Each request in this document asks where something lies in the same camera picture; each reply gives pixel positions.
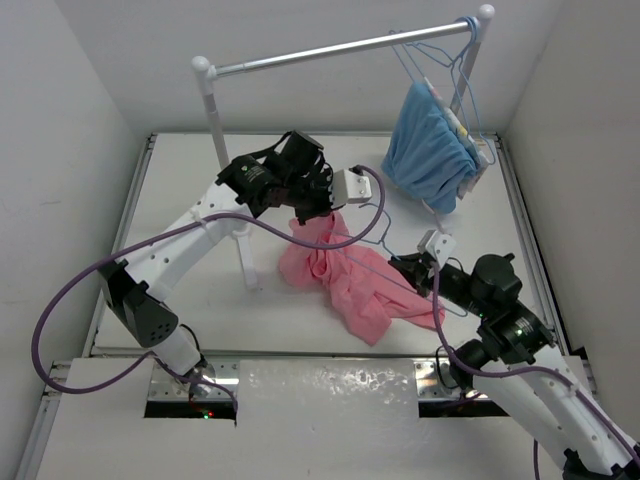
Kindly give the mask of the pink t shirt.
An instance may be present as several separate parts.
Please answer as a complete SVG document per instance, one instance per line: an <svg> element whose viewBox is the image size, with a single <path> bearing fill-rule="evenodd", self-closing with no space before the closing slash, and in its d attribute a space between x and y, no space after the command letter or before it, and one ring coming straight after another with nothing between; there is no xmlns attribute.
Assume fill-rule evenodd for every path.
<svg viewBox="0 0 640 480"><path fill-rule="evenodd" d="M291 243L279 259L280 273L294 288L323 287L346 330L369 346L376 345L402 319L434 329L430 301L375 250L351 244L341 249L314 250Z"/></svg>

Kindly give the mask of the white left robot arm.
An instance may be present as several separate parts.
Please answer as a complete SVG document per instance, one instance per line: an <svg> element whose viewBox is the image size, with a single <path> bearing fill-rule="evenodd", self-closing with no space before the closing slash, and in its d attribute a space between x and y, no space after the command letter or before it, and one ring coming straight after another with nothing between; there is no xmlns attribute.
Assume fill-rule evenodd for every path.
<svg viewBox="0 0 640 480"><path fill-rule="evenodd" d="M211 381L200 349L166 301L179 281L227 237L236 240L245 285L258 285L247 235L270 208L288 206L304 220L333 210L333 171L324 148L291 131L274 145L222 168L205 193L154 240L99 267L109 309L167 370L193 383Z"/></svg>

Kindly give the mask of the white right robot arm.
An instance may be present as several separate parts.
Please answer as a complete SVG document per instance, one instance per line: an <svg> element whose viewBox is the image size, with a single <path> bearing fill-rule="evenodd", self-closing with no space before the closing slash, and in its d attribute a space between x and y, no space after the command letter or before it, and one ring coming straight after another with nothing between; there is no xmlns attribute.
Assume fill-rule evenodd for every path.
<svg viewBox="0 0 640 480"><path fill-rule="evenodd" d="M462 391L486 394L544 449L565 479L636 479L639 443L617 427L567 365L551 331L519 300L510 254L486 254L471 272L428 253L389 264L437 308L448 300L479 318L476 338L444 347Z"/></svg>

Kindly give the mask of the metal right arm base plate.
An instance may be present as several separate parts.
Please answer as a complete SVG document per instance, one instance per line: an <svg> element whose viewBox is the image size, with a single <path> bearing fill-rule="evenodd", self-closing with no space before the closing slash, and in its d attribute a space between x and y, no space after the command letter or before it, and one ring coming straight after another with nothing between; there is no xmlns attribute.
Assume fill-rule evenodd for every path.
<svg viewBox="0 0 640 480"><path fill-rule="evenodd" d="M426 357L415 360L413 367L420 401L490 400L478 390L462 390L450 374L448 359Z"/></svg>

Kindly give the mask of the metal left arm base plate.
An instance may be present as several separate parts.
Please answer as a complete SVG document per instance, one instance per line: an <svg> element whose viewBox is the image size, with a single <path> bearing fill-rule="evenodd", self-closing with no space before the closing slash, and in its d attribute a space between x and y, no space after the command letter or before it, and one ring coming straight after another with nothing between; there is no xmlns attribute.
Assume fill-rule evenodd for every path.
<svg viewBox="0 0 640 480"><path fill-rule="evenodd" d="M179 402L188 399L198 402L229 401L237 394L240 366L237 362L211 361L204 368L198 383L179 379L159 364L153 365L147 399L149 401Z"/></svg>

